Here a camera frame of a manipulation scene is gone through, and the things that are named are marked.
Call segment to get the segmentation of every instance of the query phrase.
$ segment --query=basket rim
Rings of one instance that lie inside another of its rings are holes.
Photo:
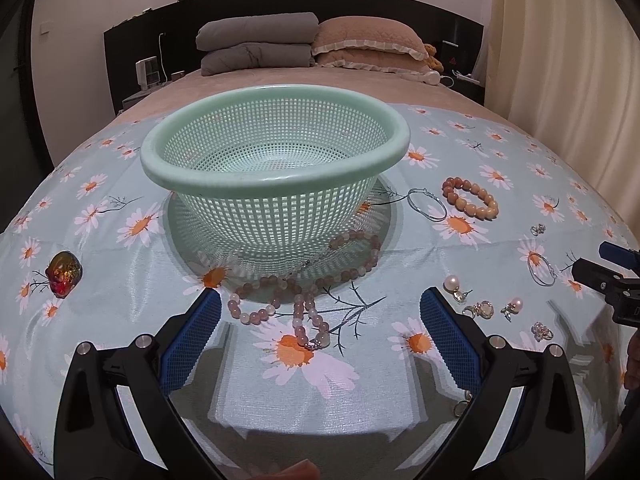
[[[175,132],[212,108],[224,108],[239,100],[268,98],[325,98],[339,100],[372,116],[390,136],[368,152],[327,164],[273,171],[202,171],[168,163],[161,153]],[[146,176],[158,186],[178,193],[208,198],[275,198],[347,186],[377,176],[406,154],[410,130],[404,117],[379,99],[331,86],[279,84],[251,86],[205,97],[176,110],[145,137],[140,161]]]

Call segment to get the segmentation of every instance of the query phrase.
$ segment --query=basket mesh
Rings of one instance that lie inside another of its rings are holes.
[[[167,142],[163,158],[201,171],[283,170],[359,155],[386,140],[383,127],[354,108],[313,99],[263,99],[196,118]],[[343,224],[375,181],[259,199],[179,195],[222,237],[247,247],[291,249]]]

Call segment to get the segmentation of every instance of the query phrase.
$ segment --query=beige curtain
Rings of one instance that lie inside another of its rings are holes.
[[[640,238],[640,41],[614,0],[493,0],[485,106],[546,144]]]

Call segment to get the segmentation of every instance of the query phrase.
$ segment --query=green plastic basket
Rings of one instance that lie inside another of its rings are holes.
[[[355,213],[409,137],[404,118],[372,97],[262,86],[174,112],[146,136],[140,159],[153,182],[218,236],[294,255]]]

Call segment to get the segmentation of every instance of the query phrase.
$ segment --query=blue gripper pad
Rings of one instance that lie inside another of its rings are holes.
[[[222,302],[213,289],[192,311],[160,359],[160,389],[167,397],[184,386],[203,348],[220,321]]]
[[[624,267],[625,269],[631,270],[640,266],[638,253],[610,242],[601,243],[598,253],[603,260],[607,260],[608,262]]]
[[[462,390],[480,391],[480,358],[460,327],[430,290],[420,298],[420,318],[449,372]]]

